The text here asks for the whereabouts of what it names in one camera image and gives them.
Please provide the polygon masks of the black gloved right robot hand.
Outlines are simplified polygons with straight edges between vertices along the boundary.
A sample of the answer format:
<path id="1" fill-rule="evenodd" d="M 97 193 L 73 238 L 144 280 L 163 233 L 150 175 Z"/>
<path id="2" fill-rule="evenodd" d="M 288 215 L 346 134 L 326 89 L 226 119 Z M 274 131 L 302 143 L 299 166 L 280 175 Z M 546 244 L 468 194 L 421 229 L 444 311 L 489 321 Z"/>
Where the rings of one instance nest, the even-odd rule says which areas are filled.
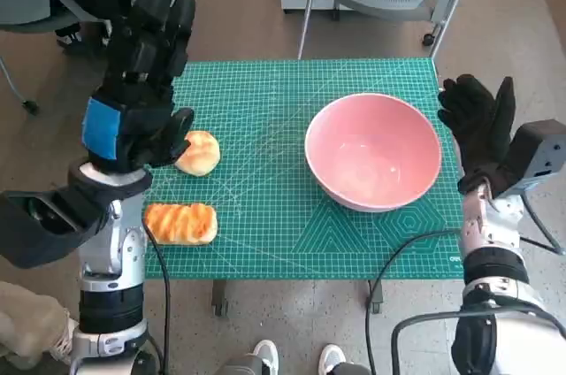
<path id="1" fill-rule="evenodd" d="M 443 80 L 438 100 L 438 117 L 460 150 L 463 177 L 459 192 L 467 195 L 484 181 L 493 183 L 494 171 L 509 150 L 516 114 L 513 79 L 504 77 L 492 94 L 476 77 L 462 74 Z"/>

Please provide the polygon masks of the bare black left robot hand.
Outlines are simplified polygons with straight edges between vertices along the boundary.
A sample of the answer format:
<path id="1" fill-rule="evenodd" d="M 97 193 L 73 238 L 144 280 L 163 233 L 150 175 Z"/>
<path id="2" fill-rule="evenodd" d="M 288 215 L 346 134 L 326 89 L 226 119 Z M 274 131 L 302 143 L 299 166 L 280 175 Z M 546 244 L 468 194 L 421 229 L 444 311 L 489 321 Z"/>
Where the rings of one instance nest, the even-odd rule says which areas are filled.
<path id="1" fill-rule="evenodd" d="M 114 24 L 101 86 L 89 98 L 81 141 L 100 172 L 174 163 L 187 149 L 192 109 L 174 108 L 187 63 L 195 0 L 134 0 Z"/>

